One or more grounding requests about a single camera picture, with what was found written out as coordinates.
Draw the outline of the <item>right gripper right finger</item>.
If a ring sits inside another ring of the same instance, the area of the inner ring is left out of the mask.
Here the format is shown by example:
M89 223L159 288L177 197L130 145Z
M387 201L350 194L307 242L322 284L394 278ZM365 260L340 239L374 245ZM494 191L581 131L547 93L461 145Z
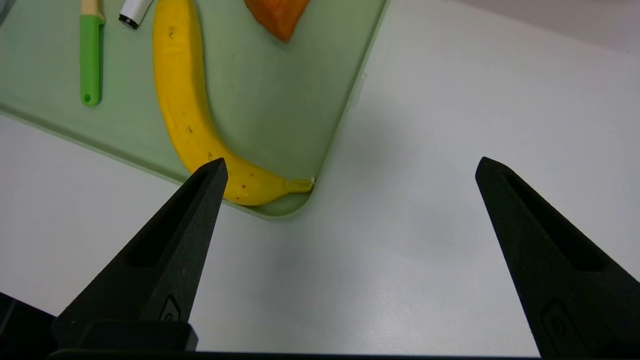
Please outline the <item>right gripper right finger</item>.
M640 285L510 167L475 180L544 359L637 359Z

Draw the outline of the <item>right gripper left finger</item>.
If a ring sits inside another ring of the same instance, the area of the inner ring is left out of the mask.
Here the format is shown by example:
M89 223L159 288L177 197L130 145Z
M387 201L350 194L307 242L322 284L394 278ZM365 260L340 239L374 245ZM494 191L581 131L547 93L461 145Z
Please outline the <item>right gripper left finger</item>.
M60 350L194 351L189 324L226 162L192 174L52 324Z

